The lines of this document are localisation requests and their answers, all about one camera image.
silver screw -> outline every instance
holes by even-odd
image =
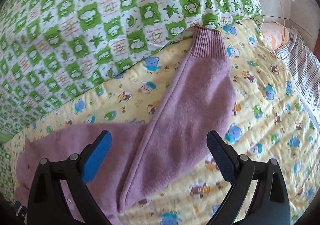
[[[72,154],[72,155],[70,156],[70,159],[71,159],[71,160],[77,160],[78,157],[79,157],[78,154]]]
[[[240,159],[241,159],[242,161],[247,161],[249,158],[248,158],[247,155],[240,155]]]
[[[271,162],[271,164],[273,164],[273,165],[275,165],[275,166],[278,164],[278,161],[275,160],[274,158],[272,158],[272,159],[270,160],[270,162]]]
[[[40,160],[40,164],[45,165],[48,162],[48,160],[46,158],[42,158]]]

bed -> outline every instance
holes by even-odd
[[[257,16],[246,18],[219,28],[236,90],[228,132],[221,136],[239,154],[247,154],[252,160],[279,161],[294,223],[320,186],[319,133],[303,108],[292,75],[263,39],[259,29],[262,22]],[[109,80],[35,118],[4,143],[0,148],[0,190],[6,199],[14,201],[14,191],[19,186],[17,159],[27,139],[38,140],[75,123],[148,123],[190,48],[191,36],[192,32],[187,32],[177,39],[180,42],[141,58],[123,73],[117,72],[117,76],[108,77]],[[123,96],[132,99],[123,102]],[[203,193],[190,193],[197,186],[205,188]],[[165,217],[170,217],[173,224],[206,224],[229,188],[214,159],[207,156],[180,179],[119,214],[119,219],[127,225],[164,224]],[[238,220],[244,217],[254,188],[252,184]]]

folded garment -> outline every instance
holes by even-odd
[[[197,28],[193,45],[149,124],[79,124],[27,141],[17,162],[21,186],[15,198],[27,203],[41,158],[65,160],[108,130],[111,148],[87,186],[110,222],[120,225],[118,212],[162,189],[209,154],[206,135],[210,130],[225,134],[235,102],[229,75],[229,57],[220,32]],[[125,94],[120,98],[130,99]],[[64,194],[72,198],[66,189]],[[68,205],[73,216],[81,219],[73,202]]]

sweater sleeve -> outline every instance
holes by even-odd
[[[193,45],[143,135],[120,196],[120,212],[208,155],[209,131],[225,134],[235,102],[229,75],[220,32],[196,29]]]

blue gripper pad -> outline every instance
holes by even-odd
[[[111,147],[111,140],[111,133],[107,132],[84,163],[81,174],[81,180],[84,184],[95,178],[102,161]]]

